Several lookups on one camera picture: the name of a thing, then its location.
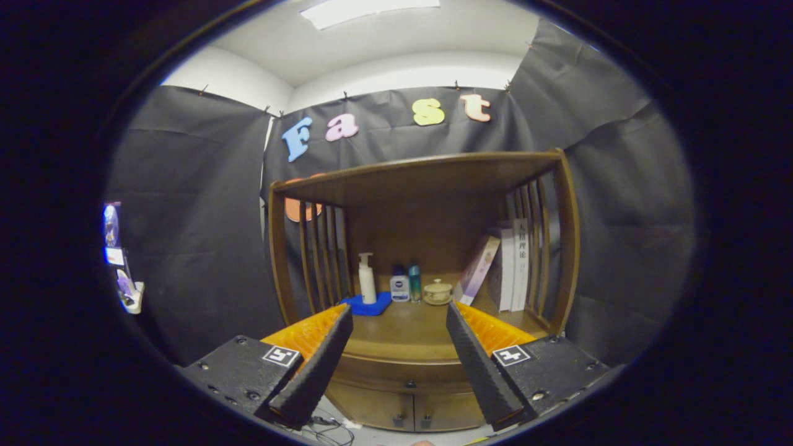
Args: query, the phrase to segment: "cable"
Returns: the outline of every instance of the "cable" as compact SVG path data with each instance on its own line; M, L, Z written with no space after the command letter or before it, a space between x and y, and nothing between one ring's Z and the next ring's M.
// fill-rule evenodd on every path
M330 444L331 446L351 446L353 444L353 441L355 440L355 435L352 433L352 431L350 431L348 428L342 426L342 424L339 423L339 421L337 421L336 419L332 419L332 420L329 421L329 420L325 420L322 417L312 417L311 424L312 425L319 424L319 425L332 425L333 426L331 428L322 429L320 431L315 430L311 425L305 426L305 429L308 430L310 433L313 433L314 437L316 438L316 440L319 441L320 443ZM334 439L330 438L330 436L328 436L326 434L327 432L330 432L332 430L336 430L338 428L344 429L344 431L347 432L347 435L350 436L350 439L348 441L346 441L344 443L341 443L341 442L339 442L337 440L334 440Z

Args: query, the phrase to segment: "white wall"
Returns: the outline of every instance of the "white wall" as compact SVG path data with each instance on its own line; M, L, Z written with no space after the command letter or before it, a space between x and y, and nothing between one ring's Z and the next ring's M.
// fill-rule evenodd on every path
M424 52L334 71L294 90L287 113L323 102L381 90L453 86L504 88L523 57L490 52Z
M286 110L293 88L248 59L207 46L171 73L162 85L203 90L270 112Z

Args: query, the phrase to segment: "letter f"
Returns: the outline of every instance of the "letter f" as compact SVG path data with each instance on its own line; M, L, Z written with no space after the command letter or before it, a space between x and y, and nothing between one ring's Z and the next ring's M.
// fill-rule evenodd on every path
M308 141L308 127L313 123L310 117L304 117L300 122L294 125L291 129L281 135L281 139L286 141L286 147L289 148L289 162L293 162L298 156L303 155L308 146L303 144Z

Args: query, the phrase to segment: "small blue bottle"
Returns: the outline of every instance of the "small blue bottle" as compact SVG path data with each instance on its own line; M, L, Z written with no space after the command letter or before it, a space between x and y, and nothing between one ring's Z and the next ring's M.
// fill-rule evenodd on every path
M408 268L408 277L410 279L410 302L421 302L421 273L417 262L412 263Z

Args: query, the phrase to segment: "foam letter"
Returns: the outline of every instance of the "foam letter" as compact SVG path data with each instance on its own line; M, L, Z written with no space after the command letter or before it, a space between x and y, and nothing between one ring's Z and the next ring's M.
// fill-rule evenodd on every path
M310 117L304 117L300 122L294 125L291 129L281 135L281 139L286 141L286 147L289 148L289 162L293 162L298 156L303 155L308 146L303 144L308 141L308 127L313 123Z
M441 103L438 99L419 99L413 102L413 120L418 125L440 124L446 115L440 109Z
M490 107L490 102L483 101L479 94L464 94L460 99L465 101L465 114L475 121L490 121L490 115L482 113L482 107Z
M325 139L329 141L340 140L342 138L349 138L358 132L358 126L355 125L355 116L352 113L340 114L328 122L328 130L325 133Z

